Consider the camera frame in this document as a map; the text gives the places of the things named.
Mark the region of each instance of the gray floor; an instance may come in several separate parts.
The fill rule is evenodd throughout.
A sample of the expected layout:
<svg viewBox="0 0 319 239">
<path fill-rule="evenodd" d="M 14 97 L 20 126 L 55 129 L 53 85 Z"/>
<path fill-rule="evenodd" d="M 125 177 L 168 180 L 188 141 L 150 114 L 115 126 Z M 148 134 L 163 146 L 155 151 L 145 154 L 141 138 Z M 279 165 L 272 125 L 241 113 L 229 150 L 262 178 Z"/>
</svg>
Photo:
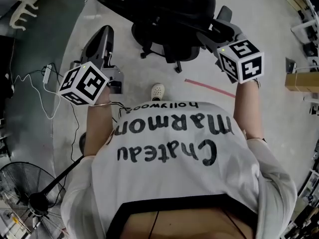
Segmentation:
<svg viewBox="0 0 319 239">
<path fill-rule="evenodd" d="M 39 0 L 35 11 L 37 18 L 27 15 L 26 31 L 17 32 L 12 73 L 24 76 L 54 62 L 61 66 L 65 47 L 86 0 Z M 54 106 L 54 95 L 44 91 L 41 73 L 32 74 L 32 81 L 41 92 L 43 105 L 49 115 Z M 55 91 L 56 76 L 51 74 L 47 88 Z M 17 80 L 15 94 L 6 102 L 8 138 L 13 161 L 27 161 L 40 166 L 51 174 L 54 172 L 52 121 L 41 108 L 38 93 L 29 79 Z M 0 159 L 3 166 L 8 159 Z"/>
<path fill-rule="evenodd" d="M 309 115 L 310 105 L 303 102 L 302 93 L 289 92 L 285 84 L 285 57 L 306 66 L 307 60 L 300 44 L 290 31 L 299 22 L 298 14 L 285 0 L 217 0 L 216 13 L 223 5 L 233 10 L 232 22 L 266 54 L 266 74 L 261 79 L 261 97 L 265 138 L 276 158 L 291 173 L 300 187 L 311 165 L 313 149 L 319 137 L 318 118 Z M 201 50 L 199 57 L 182 63 L 183 72 L 177 74 L 173 64 L 156 55 L 140 58 L 141 47 L 131 35 L 132 23 L 103 7 L 95 0 L 88 0 L 73 29 L 65 50 L 61 71 L 65 72 L 72 60 L 78 59 L 81 49 L 103 25 L 115 31 L 115 48 L 112 63 L 125 73 L 125 90 L 122 96 L 112 96 L 127 107 L 149 100 L 154 83 L 166 86 L 165 99 L 197 100 L 215 103 L 230 113 L 234 99 L 209 89 L 186 83 L 191 79 L 235 93 L 227 76 L 215 65 L 216 58 Z M 78 138 L 86 130 L 87 108 L 77 108 L 80 121 L 74 156 L 80 156 Z M 53 122 L 54 158 L 58 173 L 70 161 L 71 146 L 77 123 L 71 107 L 61 102 Z"/>
</svg>

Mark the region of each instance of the shirt sleeve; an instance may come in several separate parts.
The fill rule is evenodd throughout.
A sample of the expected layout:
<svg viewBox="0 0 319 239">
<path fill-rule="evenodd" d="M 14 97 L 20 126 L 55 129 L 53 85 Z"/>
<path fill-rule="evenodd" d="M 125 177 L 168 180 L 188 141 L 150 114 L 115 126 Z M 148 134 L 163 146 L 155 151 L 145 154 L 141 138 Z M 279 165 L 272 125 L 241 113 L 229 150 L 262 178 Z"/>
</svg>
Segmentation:
<svg viewBox="0 0 319 239">
<path fill-rule="evenodd" d="M 64 225 L 73 239 L 104 238 L 92 190 L 94 156 L 84 157 L 74 168 L 61 205 Z"/>
<path fill-rule="evenodd" d="M 260 166 L 256 238 L 275 239 L 286 229 L 297 199 L 295 183 L 261 139 L 247 140 Z"/>
</svg>

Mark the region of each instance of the black fan pole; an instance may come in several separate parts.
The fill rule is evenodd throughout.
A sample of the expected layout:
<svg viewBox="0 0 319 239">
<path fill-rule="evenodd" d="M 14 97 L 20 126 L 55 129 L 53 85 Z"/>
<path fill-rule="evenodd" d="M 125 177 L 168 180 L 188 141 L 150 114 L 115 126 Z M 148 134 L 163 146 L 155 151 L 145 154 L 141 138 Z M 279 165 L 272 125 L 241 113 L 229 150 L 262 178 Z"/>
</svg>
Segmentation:
<svg viewBox="0 0 319 239">
<path fill-rule="evenodd" d="M 66 168 L 58 177 L 56 177 L 48 186 L 46 186 L 41 193 L 44 194 L 45 196 L 55 187 L 55 185 L 57 185 L 59 183 L 60 180 L 62 180 L 65 176 L 68 175 L 69 172 L 71 172 L 71 170 L 76 167 L 81 159 L 84 156 L 81 156 L 79 159 L 77 159 L 72 165 L 70 165 L 68 168 Z"/>
</svg>

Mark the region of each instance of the white shoe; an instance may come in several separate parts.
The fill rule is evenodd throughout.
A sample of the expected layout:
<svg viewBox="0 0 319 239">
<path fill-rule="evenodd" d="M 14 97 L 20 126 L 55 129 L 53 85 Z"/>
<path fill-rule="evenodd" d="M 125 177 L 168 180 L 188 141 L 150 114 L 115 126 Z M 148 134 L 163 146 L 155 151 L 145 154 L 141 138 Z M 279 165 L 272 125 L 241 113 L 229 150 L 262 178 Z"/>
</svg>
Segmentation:
<svg viewBox="0 0 319 239">
<path fill-rule="evenodd" d="M 152 87 L 151 91 L 151 100 L 152 101 L 161 101 L 165 92 L 165 87 L 161 83 L 157 83 Z"/>
</svg>

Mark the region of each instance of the power strip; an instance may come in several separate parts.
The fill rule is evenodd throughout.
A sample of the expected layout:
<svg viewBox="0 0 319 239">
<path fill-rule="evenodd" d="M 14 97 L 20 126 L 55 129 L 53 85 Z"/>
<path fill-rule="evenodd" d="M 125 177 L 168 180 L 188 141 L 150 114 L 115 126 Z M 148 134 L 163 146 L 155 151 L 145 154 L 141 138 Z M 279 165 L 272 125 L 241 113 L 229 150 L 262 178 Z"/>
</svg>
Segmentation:
<svg viewBox="0 0 319 239">
<path fill-rule="evenodd" d="M 44 84 L 47 84 L 47 83 L 48 83 L 51 70 L 52 70 L 52 65 L 47 65 L 47 66 L 45 67 L 45 73 L 44 73 L 44 76 L 43 76 L 43 83 L 44 83 Z"/>
</svg>

